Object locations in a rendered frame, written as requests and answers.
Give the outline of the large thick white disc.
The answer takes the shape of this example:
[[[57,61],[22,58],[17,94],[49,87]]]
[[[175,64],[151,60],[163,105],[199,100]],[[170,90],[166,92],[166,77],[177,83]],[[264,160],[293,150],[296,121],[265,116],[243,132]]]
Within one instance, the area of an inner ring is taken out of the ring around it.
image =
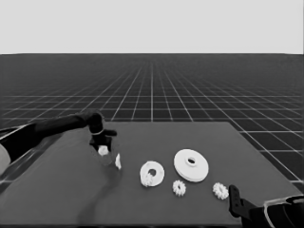
[[[177,173],[191,182],[203,181],[209,173],[208,161],[196,150],[182,149],[174,156]]]

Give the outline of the white round carrier with pins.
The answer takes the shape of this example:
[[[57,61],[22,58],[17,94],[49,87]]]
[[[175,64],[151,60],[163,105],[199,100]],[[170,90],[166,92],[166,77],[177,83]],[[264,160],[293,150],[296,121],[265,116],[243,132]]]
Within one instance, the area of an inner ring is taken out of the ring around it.
[[[149,187],[154,187],[162,183],[164,179],[164,169],[162,165],[156,161],[147,161],[140,170],[140,178],[142,176],[150,173],[153,176],[153,185]]]

